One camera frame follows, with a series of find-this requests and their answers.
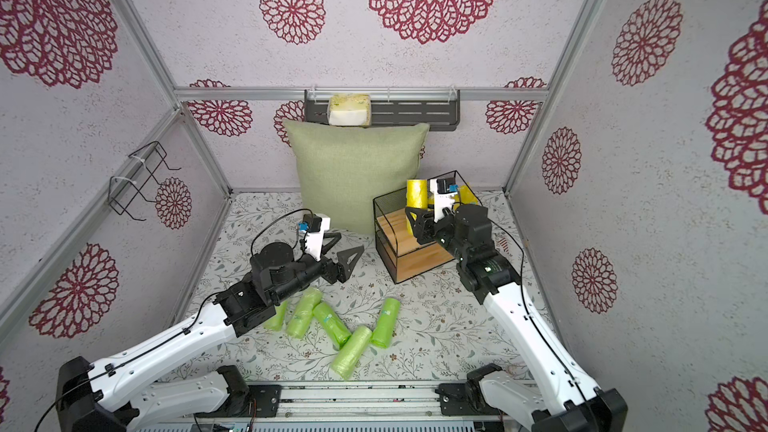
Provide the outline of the yellow roll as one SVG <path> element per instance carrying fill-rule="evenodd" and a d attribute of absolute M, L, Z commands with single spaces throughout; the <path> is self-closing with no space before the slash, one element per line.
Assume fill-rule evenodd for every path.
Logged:
<path fill-rule="evenodd" d="M 428 201 L 428 181 L 425 179 L 411 179 L 407 181 L 406 186 L 406 222 L 407 230 L 414 235 L 413 221 L 416 216 L 409 212 L 410 209 L 429 210 Z"/>
<path fill-rule="evenodd" d="M 458 188 L 456 203 L 458 205 L 480 205 L 481 201 L 468 185 L 461 185 Z"/>

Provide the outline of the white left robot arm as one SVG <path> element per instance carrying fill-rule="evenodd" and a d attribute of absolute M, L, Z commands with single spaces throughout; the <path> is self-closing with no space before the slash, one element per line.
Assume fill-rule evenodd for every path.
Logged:
<path fill-rule="evenodd" d="M 93 362 L 76 357 L 61 366 L 53 408 L 64 431 L 136 431 L 190 414 L 236 415 L 248 409 L 250 387 L 235 366 L 200 377 L 161 382 L 172 369 L 232 342 L 272 318 L 278 305 L 323 279 L 346 282 L 365 248 L 328 257 L 338 232 L 309 233 L 295 253 L 273 242 L 250 258 L 251 269 L 204 300 L 191 317 L 146 341 Z"/>

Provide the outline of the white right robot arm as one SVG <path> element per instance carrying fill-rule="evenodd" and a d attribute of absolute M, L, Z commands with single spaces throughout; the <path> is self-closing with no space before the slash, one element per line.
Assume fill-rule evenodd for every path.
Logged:
<path fill-rule="evenodd" d="M 485 207 L 459 206 L 438 213 L 408 207 L 406 217 L 421 244 L 440 245 L 457 262 L 464 288 L 515 343 L 536 385 L 529 387 L 490 364 L 467 377 L 478 408 L 494 408 L 528 431 L 620 431 L 628 405 L 580 367 L 532 305 L 521 274 L 495 247 Z"/>

